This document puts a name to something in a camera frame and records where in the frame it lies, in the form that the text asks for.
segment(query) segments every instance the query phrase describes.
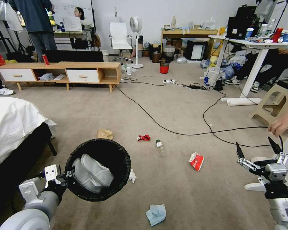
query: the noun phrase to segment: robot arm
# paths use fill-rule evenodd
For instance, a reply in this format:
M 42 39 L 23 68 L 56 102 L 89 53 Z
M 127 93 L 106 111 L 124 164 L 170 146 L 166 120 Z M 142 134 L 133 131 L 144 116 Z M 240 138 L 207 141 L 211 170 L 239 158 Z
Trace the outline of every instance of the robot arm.
M 38 177 L 24 181 L 19 185 L 26 200 L 24 209 L 8 218 L 0 230 L 49 230 L 71 176 L 72 171 L 61 174 L 60 165 L 51 165 L 45 167 L 45 186 Z
M 285 185 L 288 169 L 285 164 L 288 160 L 288 153 L 281 152 L 281 148 L 269 138 L 271 146 L 276 153 L 273 163 L 270 161 L 258 161 L 252 163 L 244 158 L 242 150 L 237 145 L 237 163 L 248 169 L 249 172 L 258 175 L 265 188 L 265 198 L 270 204 L 270 212 L 277 225 L 274 229 L 288 230 L 288 187 Z

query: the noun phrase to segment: bed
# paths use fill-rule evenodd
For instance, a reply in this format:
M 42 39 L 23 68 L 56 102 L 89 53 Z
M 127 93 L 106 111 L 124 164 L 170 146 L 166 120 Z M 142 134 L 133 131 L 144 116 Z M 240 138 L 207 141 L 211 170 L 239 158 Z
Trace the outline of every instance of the bed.
M 31 102 L 0 98 L 0 210 L 48 145 L 56 124 Z

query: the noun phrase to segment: whiteboard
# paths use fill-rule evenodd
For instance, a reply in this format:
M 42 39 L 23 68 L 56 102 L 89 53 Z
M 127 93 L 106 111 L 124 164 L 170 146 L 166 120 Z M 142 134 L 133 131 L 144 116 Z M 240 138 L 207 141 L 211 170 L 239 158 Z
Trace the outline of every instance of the whiteboard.
M 84 11 L 84 19 L 92 22 L 94 26 L 91 0 L 51 0 L 51 2 L 54 6 L 53 16 L 57 25 L 63 22 L 63 17 L 74 16 L 75 7 L 81 7 Z

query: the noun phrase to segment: red bottle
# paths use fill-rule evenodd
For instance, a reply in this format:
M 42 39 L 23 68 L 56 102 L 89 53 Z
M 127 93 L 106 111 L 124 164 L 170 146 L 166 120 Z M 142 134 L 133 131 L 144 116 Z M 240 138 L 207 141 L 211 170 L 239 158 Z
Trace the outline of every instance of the red bottle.
M 273 42 L 277 42 L 278 39 L 281 37 L 282 35 L 282 31 L 283 31 L 283 28 L 277 28 L 276 29 L 276 32 L 274 33 L 273 35 Z

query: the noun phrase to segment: floor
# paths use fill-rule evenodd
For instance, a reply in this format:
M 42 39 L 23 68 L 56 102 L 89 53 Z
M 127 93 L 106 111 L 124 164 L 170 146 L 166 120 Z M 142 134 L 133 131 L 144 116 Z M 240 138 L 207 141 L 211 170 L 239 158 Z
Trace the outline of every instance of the floor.
M 162 84 L 175 79 L 179 84 L 203 84 L 199 77 L 205 70 L 199 64 L 170 64 L 168 74 L 160 76 L 159 64 L 147 57 L 140 58 L 144 68 L 132 77 L 138 82 Z M 36 104 L 44 115 L 58 124 L 52 140 L 56 157 L 45 153 L 32 169 L 32 175 L 50 164 L 65 166 L 71 152 L 81 143 L 96 138 L 100 128 L 114 132 L 114 140 L 124 146 L 132 160 L 138 179 L 129 181 L 113 197 L 90 203 L 66 190 L 55 213 L 53 230 L 62 229 L 150 229 L 145 212 L 151 204 L 165 204 L 167 217 L 154 229 L 272 229 L 275 222 L 269 205 L 261 192 L 245 191 L 244 185 L 256 182 L 256 177 L 236 163 L 236 147 L 215 138 L 212 134 L 182 136 L 169 130 L 196 134 L 208 132 L 203 112 L 222 95 L 215 91 L 196 91 L 173 84 L 163 87 L 148 84 L 120 84 L 119 88 L 138 102 L 158 126 L 138 105 L 118 89 L 112 93 L 105 87 L 16 85 L 13 97 Z M 237 85 L 224 86 L 228 97 L 239 97 Z M 264 91 L 249 96 L 262 97 Z M 229 107 L 218 102 L 205 118 L 214 130 L 261 126 L 248 115 L 254 106 Z M 138 135 L 149 134 L 151 141 L 137 141 Z M 217 134 L 220 138 L 246 145 L 268 144 L 266 129 L 247 129 Z M 160 139 L 166 156 L 161 157 L 155 140 Z M 272 156 L 269 147 L 242 148 L 246 158 Z M 193 152 L 205 157 L 199 172 L 188 163 Z M 6 208 L 5 217 L 12 214 Z

